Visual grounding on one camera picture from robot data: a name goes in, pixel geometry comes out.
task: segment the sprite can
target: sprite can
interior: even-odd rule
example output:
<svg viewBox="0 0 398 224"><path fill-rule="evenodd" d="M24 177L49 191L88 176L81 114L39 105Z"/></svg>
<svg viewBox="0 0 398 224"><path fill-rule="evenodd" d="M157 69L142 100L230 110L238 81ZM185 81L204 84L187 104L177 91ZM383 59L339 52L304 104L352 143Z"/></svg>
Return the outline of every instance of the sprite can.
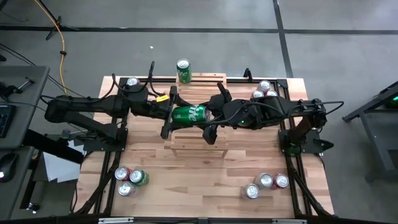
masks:
<svg viewBox="0 0 398 224"><path fill-rule="evenodd" d="M172 112L173 121L179 124L193 124L210 120L210 111L203 105L181 106Z"/></svg>
<svg viewBox="0 0 398 224"><path fill-rule="evenodd" d="M180 59L177 62L178 79L181 83L190 83L192 79L191 63L188 59Z"/></svg>
<svg viewBox="0 0 398 224"><path fill-rule="evenodd" d="M143 170L136 169L131 172L130 181L137 186L143 186L148 184L149 175Z"/></svg>

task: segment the wooden platform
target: wooden platform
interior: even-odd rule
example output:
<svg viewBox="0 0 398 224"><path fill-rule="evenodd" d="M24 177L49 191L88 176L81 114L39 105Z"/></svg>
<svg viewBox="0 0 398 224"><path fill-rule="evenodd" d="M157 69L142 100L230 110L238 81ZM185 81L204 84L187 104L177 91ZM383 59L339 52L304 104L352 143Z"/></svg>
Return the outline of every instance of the wooden platform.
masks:
<svg viewBox="0 0 398 224"><path fill-rule="evenodd" d="M212 75L225 76L225 74L196 73L193 80L210 78ZM100 96L109 90L111 83L111 77L104 77ZM288 79L288 84L292 100L307 99L303 79L291 78ZM168 93L170 86L171 83L154 83L154 88L159 92ZM249 98L255 88L256 84L228 84L228 90L233 98ZM217 90L208 92L211 95L217 93ZM189 102L195 100L194 96L187 95L184 99ZM95 114L95 119L103 123L111 121L109 116L100 113ZM178 152L178 157L175 157L171 150L172 135L167 141L160 137L162 124L161 120L129 116L127 125L129 137L126 151L122 154L121 166L144 169L150 175L150 182L141 188L137 197L118 195L119 183L117 183L112 216L236 218L294 216L289 189L262 190L259 199L256 200L239 198L240 188L251 183L255 175L261 172L287 173L285 158L279 152L277 142L279 126L257 131L219 128L219 133L223 131L223 134L219 135L217 141L229 149L225 158L220 158L215 155L217 151L189 150L192 146L190 142L185 144L184 149L188 150ZM189 132L199 133L197 130L186 131L188 134ZM198 142L194 143L195 147L201 145L200 141L201 139L198 139ZM94 152L83 163L78 180L76 209L84 204L98 185L103 157L103 152ZM333 213L322 163L313 155L302 157L309 189L324 208ZM104 192L103 203L107 191L108 189ZM300 208L304 211L299 188L297 192Z"/></svg>

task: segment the concrete floor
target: concrete floor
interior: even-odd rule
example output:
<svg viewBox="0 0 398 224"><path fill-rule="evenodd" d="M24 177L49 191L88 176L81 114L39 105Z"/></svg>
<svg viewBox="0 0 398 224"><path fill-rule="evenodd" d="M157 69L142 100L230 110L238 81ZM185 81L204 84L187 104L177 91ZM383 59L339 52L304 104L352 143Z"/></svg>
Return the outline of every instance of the concrete floor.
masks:
<svg viewBox="0 0 398 224"><path fill-rule="evenodd" d="M277 28L271 0L69 0L45 1L70 26ZM395 0L280 0L286 29L398 29ZM28 19L19 25L48 26L49 20L33 1L13 0L8 14ZM0 24L17 22L0 13ZM58 34L45 41L46 32L0 31L0 42L51 68L58 79ZM207 33L68 33L64 65L67 87L82 95L97 96L102 77L145 75L155 60L155 75L174 75L175 62L189 58L194 72L223 72L240 77L246 67L256 77L286 77L278 34ZM346 124L341 117L397 80L397 35L286 35L295 78L304 78L310 98L344 100L328 116L321 136L335 143L325 153L326 176L335 213L340 217L398 222L398 184L369 184L364 174L375 166L373 149L359 120ZM23 65L8 56L2 65ZM52 83L44 94L62 92ZM56 133L65 124L42 125L37 110L31 128ZM42 205L35 216L68 213L73 183L42 184L34 200ZM65 192L63 199L55 195ZM14 218L33 217L16 210Z"/></svg>

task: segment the can lid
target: can lid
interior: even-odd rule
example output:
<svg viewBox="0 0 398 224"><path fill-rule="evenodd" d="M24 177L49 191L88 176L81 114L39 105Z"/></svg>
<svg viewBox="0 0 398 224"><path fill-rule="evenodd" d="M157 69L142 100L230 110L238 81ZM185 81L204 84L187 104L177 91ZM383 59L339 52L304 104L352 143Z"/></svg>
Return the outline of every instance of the can lid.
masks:
<svg viewBox="0 0 398 224"><path fill-rule="evenodd" d="M269 174L261 174L260 182L265 187L270 187L272 185L273 179Z"/></svg>
<svg viewBox="0 0 398 224"><path fill-rule="evenodd" d="M129 85L129 86L137 85L137 83L138 83L137 78L129 78L127 80L127 85Z"/></svg>
<svg viewBox="0 0 398 224"><path fill-rule="evenodd" d="M259 187L256 184L249 184L246 187L246 195L249 198L256 198L259 196Z"/></svg>
<svg viewBox="0 0 398 224"><path fill-rule="evenodd" d="M114 172L114 176L117 179L123 179L123 178L125 178L127 176L127 174L128 174L128 170L125 167L119 167Z"/></svg>
<svg viewBox="0 0 398 224"><path fill-rule="evenodd" d="M130 182L123 182L120 186L119 186L119 194L126 196L131 194L131 192L134 190L134 186L130 183Z"/></svg>
<svg viewBox="0 0 398 224"><path fill-rule="evenodd" d="M267 80L263 80L260 82L260 86L261 88L268 90L271 88L271 83Z"/></svg>
<svg viewBox="0 0 398 224"><path fill-rule="evenodd" d="M286 177L286 175L284 174L278 174L278 176L276 176L276 184L279 187L287 187L289 184L289 180Z"/></svg>
<svg viewBox="0 0 398 224"><path fill-rule="evenodd" d="M274 90L269 90L267 96L278 96L278 94Z"/></svg>
<svg viewBox="0 0 398 224"><path fill-rule="evenodd" d="M263 93L262 91L256 90L256 91L254 91L254 93L253 93L253 97L254 97L254 98L259 98L259 97L263 97L263 96L264 96L264 93Z"/></svg>
<svg viewBox="0 0 398 224"><path fill-rule="evenodd" d="M130 174L130 180L131 182L137 183L142 179L142 171L141 170L134 170Z"/></svg>
<svg viewBox="0 0 398 224"><path fill-rule="evenodd" d="M177 62L177 66L179 68L188 68L189 66L189 61L187 59L181 59Z"/></svg>

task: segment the desk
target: desk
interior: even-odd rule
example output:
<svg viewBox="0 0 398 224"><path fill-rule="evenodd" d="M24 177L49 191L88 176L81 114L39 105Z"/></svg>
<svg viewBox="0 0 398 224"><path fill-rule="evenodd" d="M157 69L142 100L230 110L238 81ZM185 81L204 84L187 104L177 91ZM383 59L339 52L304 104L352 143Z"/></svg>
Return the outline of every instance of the desk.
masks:
<svg viewBox="0 0 398 224"><path fill-rule="evenodd" d="M25 82L25 77L29 77L35 81L35 84L28 86L23 93L13 93L9 97L9 100L37 105L47 75L49 74L49 68L39 66L0 66L0 74L0 81L4 82L6 85L20 86ZM14 178L7 183L0 183L0 192L2 195L0 201L0 220L9 219L11 217L34 151L33 147L20 146L36 108L31 105L10 104L17 106L17 111L7 136L0 139L0 157L13 151L19 155L19 158Z"/></svg>
<svg viewBox="0 0 398 224"><path fill-rule="evenodd" d="M307 99L301 78L287 79L291 100ZM111 87L111 77L104 77L100 96ZM154 83L159 92L169 92L173 83ZM233 98L249 98L256 84L228 83ZM95 120L110 123L111 118L96 113ZM262 190L257 200L239 198L239 190L261 172L287 173L285 158L279 151L279 126L262 130L228 130L225 135L229 151L222 157L211 152L196 157L175 157L168 140L160 137L163 121L129 114L129 136L120 165L144 169L150 175L149 185L137 197L122 197L116 191L112 216L122 217L230 217L230 218L292 218L290 190ZM78 210L97 187L103 163L103 152L92 153L82 164L77 185ZM322 163L314 155L302 155L308 188L330 213L333 213ZM303 199L296 186L300 208ZM108 189L104 191L103 206Z"/></svg>

